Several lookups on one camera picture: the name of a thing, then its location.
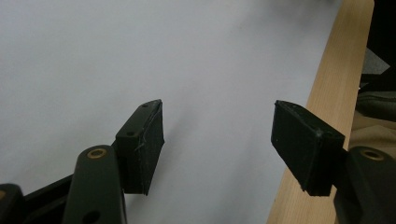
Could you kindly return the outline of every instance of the brass insert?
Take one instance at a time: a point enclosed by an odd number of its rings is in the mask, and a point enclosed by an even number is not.
[[[382,161],[385,159],[383,155],[379,154],[376,151],[372,151],[370,149],[362,150],[361,155],[373,161]]]
[[[107,151],[104,148],[96,148],[91,150],[87,156],[90,159],[100,159],[106,155]]]

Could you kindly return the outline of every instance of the light wood surface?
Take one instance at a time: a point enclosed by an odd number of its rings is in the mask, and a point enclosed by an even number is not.
[[[347,148],[374,9],[373,0],[344,0],[306,108],[346,136]],[[334,223],[332,197],[309,197],[286,169],[267,223]]]

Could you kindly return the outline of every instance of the wooden edge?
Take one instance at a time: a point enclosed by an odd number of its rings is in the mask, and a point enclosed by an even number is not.
[[[306,108],[346,136],[347,148],[373,0],[344,0],[340,6]],[[309,197],[289,169],[283,174],[267,223],[333,224],[332,197]]]

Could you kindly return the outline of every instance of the screw hole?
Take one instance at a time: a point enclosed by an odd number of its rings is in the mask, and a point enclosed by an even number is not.
[[[98,211],[91,211],[87,213],[82,219],[82,223],[84,224],[92,224],[99,220],[100,213]]]
[[[88,152],[88,158],[99,159],[106,155],[107,151],[104,148],[96,148]]]

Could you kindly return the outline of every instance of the white surface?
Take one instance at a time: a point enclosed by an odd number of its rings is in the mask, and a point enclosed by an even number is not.
[[[165,145],[129,223],[264,223],[274,102],[305,105],[339,0],[2,1],[0,182],[32,192],[163,99]]]

